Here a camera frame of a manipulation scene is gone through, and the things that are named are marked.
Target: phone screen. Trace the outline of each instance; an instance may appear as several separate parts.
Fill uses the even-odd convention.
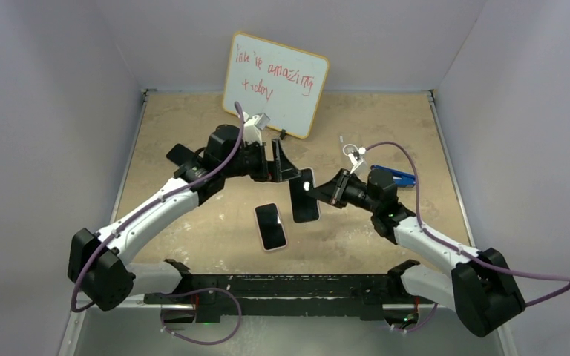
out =
[[[276,204],[262,205],[255,208],[259,234],[266,251],[285,247],[287,239]]]
[[[295,223],[307,223],[320,219],[318,201],[307,195],[314,188],[311,168],[301,170],[301,176],[289,181],[289,195],[292,198],[292,215]]]

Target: whiteboard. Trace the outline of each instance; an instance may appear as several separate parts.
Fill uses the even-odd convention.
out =
[[[252,115],[265,113],[269,128],[309,136],[329,61],[266,39],[236,33],[224,86],[223,108],[237,115],[235,102]]]

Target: floor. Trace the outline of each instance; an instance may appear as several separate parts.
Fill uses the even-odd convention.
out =
[[[237,124],[235,116],[223,111],[221,102],[218,93],[149,96],[117,218],[150,197],[173,174],[176,166],[165,155],[176,143],[195,150],[206,145],[218,125]],[[266,129],[263,140],[277,136],[278,132]],[[390,140],[405,146],[419,169],[424,221],[468,244],[425,94],[325,93],[310,136],[288,136],[282,145],[299,168],[313,168],[315,181],[321,184],[333,178],[339,168],[350,167],[341,152],[340,136],[356,145]],[[403,154],[390,146],[369,152],[367,161],[410,170]],[[400,190],[399,199],[414,209],[413,189]],[[269,202],[280,209],[289,245],[268,253],[261,248],[254,208]],[[379,237],[370,223],[370,213],[356,207],[337,209],[321,204],[320,220],[296,224],[287,183],[258,183],[248,177],[226,181],[224,190],[173,222],[134,262],[153,263],[165,258],[184,262],[194,273],[238,274],[385,273],[404,260],[419,260],[411,251]]]
[[[439,309],[426,328],[408,335],[390,332],[384,321],[361,321],[357,317],[244,316],[239,332],[216,346],[194,345],[161,333],[159,313],[155,308],[117,308],[111,313],[92,308],[86,312],[74,354],[504,355],[497,333],[476,337],[449,309]],[[179,325],[174,330],[198,340],[218,340],[230,333],[235,322],[235,317],[222,317],[220,323]]]

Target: metal frame edge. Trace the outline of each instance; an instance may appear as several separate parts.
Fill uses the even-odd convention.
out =
[[[436,101],[434,100],[433,90],[426,92],[427,100],[429,101],[429,106],[431,108],[431,113],[433,115],[433,120],[436,122],[436,129],[438,130],[438,136],[440,137],[440,143],[442,144],[442,151],[445,153],[445,159],[447,160],[447,167],[449,173],[451,174],[451,181],[453,182],[453,189],[456,191],[456,196],[458,197],[458,203],[460,205],[460,210],[462,211],[462,218],[464,219],[464,225],[466,227],[466,233],[468,235],[468,240],[471,246],[475,246],[475,240],[473,239],[473,232],[471,231],[471,226],[468,223],[468,218],[466,215],[466,209],[464,207],[464,201],[462,200],[462,193],[458,186],[458,181],[456,179],[456,172],[453,170],[453,163],[451,162],[451,157],[449,156],[449,150],[447,149],[447,142],[445,141],[445,135],[442,133],[442,128],[440,127],[440,119],[438,117],[438,111],[436,109]],[[512,332],[508,324],[497,329],[497,336],[501,343],[501,348],[505,356],[519,356],[517,353],[517,347],[514,345],[514,339],[512,337]]]
[[[128,178],[128,170],[130,168],[130,162],[132,162],[132,156],[134,155],[134,148],[137,146],[137,139],[139,137],[139,131],[141,129],[141,124],[143,123],[143,117],[145,116],[145,108],[147,108],[148,103],[148,92],[143,93],[143,104],[141,105],[141,112],[137,120],[137,129],[134,132],[134,138],[130,146],[130,151],[128,152],[128,159],[125,163],[125,168],[123,170],[123,176],[121,178],[121,183],[119,184],[119,190],[117,191],[117,198],[114,200],[114,205],[111,212],[110,223],[112,223],[117,217],[117,210],[119,209],[119,202],[121,201],[121,196],[123,195],[123,188],[125,186],[125,180]],[[87,300],[85,295],[82,293],[78,294],[78,301]],[[75,354],[77,348],[77,341],[79,339],[79,334],[82,331],[82,324],[86,318],[86,311],[81,313],[70,312],[67,327],[62,337],[62,343],[60,345],[60,350],[58,351],[58,356],[71,356]]]

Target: handwritten text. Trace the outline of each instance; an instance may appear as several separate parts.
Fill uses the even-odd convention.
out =
[[[311,90],[314,85],[313,76],[306,76],[301,73],[299,69],[284,67],[283,65],[278,64],[270,64],[265,67],[262,65],[263,59],[260,56],[257,56],[255,51],[244,50],[239,44],[237,44],[237,50],[235,52],[235,62],[249,63],[249,65],[252,65],[252,62],[254,62],[255,67],[261,72],[265,70],[264,73],[267,73],[268,76],[283,78],[283,80],[295,83],[295,86],[303,89],[303,96],[309,96],[311,94]],[[244,81],[241,82],[241,85],[244,90],[251,90],[261,96],[264,96],[266,102],[269,102],[269,99],[274,93],[274,89],[268,88],[267,85],[264,84],[263,79],[259,80],[259,83],[251,83],[248,82],[248,79],[244,79]]]
[[[269,102],[269,98],[272,97],[272,93],[274,92],[274,89],[269,89],[267,86],[263,85],[263,79],[259,81],[259,84],[250,84],[248,79],[246,79],[241,83],[241,85],[243,85],[244,90],[248,90],[248,86],[250,86],[250,89],[255,93],[264,95],[266,97],[266,102]]]

